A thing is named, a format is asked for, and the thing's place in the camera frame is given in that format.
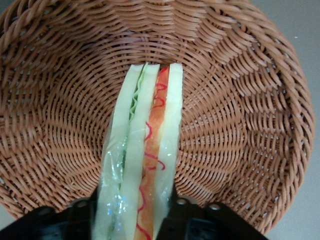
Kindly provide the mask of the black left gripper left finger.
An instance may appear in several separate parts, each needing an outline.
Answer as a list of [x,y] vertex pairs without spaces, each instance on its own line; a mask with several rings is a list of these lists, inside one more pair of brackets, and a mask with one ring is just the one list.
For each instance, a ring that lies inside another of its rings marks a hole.
[[41,206],[0,231],[2,240],[91,240],[97,195],[77,199],[61,212]]

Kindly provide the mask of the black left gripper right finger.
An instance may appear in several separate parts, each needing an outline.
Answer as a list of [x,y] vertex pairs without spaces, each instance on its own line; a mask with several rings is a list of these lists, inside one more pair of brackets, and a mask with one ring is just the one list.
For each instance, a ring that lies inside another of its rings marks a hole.
[[221,202],[204,208],[189,196],[173,192],[169,212],[156,235],[157,240],[266,240],[267,238]]

